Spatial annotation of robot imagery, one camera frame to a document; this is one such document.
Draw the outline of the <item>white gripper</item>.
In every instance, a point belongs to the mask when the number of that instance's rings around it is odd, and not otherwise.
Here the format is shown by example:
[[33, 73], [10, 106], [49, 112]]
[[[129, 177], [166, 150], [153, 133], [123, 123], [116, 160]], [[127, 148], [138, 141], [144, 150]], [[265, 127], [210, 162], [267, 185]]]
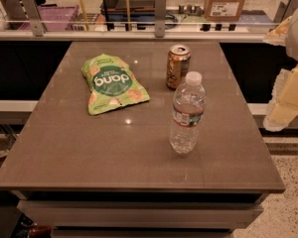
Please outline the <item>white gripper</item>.
[[[286, 46], [286, 54], [298, 61], [298, 8], [292, 17], [269, 31], [263, 41], [273, 46]], [[263, 126], [277, 132], [286, 128], [298, 115], [298, 64], [291, 70], [281, 69], [267, 104]]]

